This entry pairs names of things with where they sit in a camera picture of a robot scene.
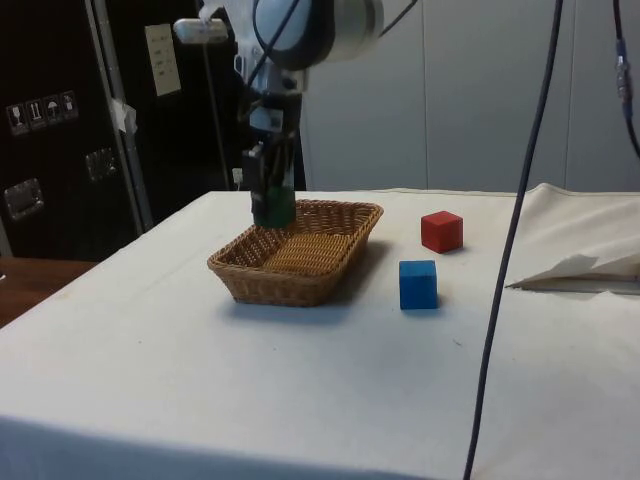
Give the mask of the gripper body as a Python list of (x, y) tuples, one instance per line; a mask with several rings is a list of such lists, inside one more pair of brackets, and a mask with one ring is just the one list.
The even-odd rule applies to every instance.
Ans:
[(301, 110), (301, 94), (246, 91), (238, 103), (239, 138), (294, 138), (299, 131)]

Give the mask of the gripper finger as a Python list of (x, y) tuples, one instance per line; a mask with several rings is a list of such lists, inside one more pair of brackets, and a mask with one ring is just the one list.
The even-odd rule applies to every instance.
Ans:
[(274, 188), (294, 186), (296, 135), (277, 138), (272, 145), (269, 186)]
[(243, 152), (243, 183), (250, 191), (251, 212), (255, 224), (263, 224), (266, 218), (266, 187), (264, 180), (263, 144), (258, 142)]

